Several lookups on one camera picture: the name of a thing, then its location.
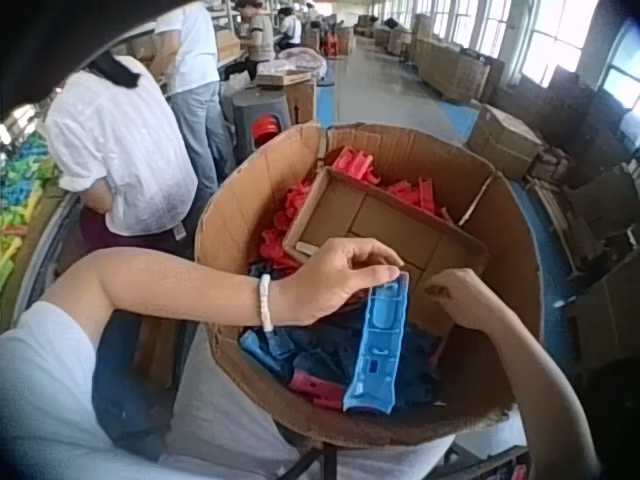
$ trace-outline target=gray stool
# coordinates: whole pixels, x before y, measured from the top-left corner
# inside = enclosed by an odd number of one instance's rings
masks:
[[[233,95],[233,117],[238,139],[236,157],[239,161],[246,160],[260,146],[255,144],[252,127],[265,115],[275,119],[280,132],[291,126],[287,97],[284,92],[250,88]]]

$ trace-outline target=white bracelet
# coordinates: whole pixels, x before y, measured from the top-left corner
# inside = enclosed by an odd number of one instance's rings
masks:
[[[271,275],[264,274],[260,277],[260,321],[265,332],[273,331],[271,313],[269,312],[269,283]]]

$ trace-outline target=hand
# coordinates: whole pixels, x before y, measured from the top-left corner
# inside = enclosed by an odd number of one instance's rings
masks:
[[[395,280],[402,264],[396,252],[372,238],[332,238],[295,274],[272,283],[272,321],[310,325],[359,290]]]
[[[490,331],[516,314],[469,268],[434,275],[425,292],[438,301],[458,324]]]

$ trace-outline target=worker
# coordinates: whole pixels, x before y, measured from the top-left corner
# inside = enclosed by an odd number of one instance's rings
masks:
[[[60,187],[84,200],[90,250],[177,253],[195,232],[205,201],[175,117],[140,62],[100,54],[67,79],[44,125]]]
[[[359,290],[395,279],[401,265],[376,240],[331,239],[296,273],[259,288],[258,279],[151,250],[85,257],[0,337],[4,458],[25,478],[275,478],[299,453],[216,365],[202,327],[160,464],[111,443],[91,401],[96,347],[111,312],[235,327],[265,325],[270,318],[276,326],[304,327]],[[445,271],[425,288],[458,324],[493,342],[520,407],[535,478],[595,478],[599,465],[578,398],[517,315],[471,270]],[[420,479],[452,441],[341,450],[338,478]]]
[[[299,47],[302,23],[295,15],[293,8],[282,7],[278,10],[278,15],[280,17],[280,33],[282,34],[282,38],[278,41],[278,47],[280,50]]]
[[[305,15],[306,24],[310,24],[311,22],[319,22],[322,20],[322,15],[320,15],[320,12],[316,10],[315,3],[307,2],[305,5],[307,6],[307,13]]]
[[[262,9],[260,0],[238,0],[234,9],[240,12],[243,20],[249,21],[249,38],[242,44],[249,49],[249,58],[244,62],[229,65],[224,71],[225,80],[236,73],[248,72],[251,80],[256,78],[258,64],[270,62],[276,58],[273,45],[273,24],[268,14]]]
[[[149,67],[166,77],[169,102],[202,188],[213,194],[235,169],[231,136],[222,115],[218,47],[204,3],[177,8],[156,23],[157,54]]]

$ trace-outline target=blue jeans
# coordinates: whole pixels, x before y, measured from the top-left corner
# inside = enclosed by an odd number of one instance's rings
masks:
[[[171,95],[191,164],[203,190],[213,194],[236,167],[233,145],[220,108],[220,82]]]

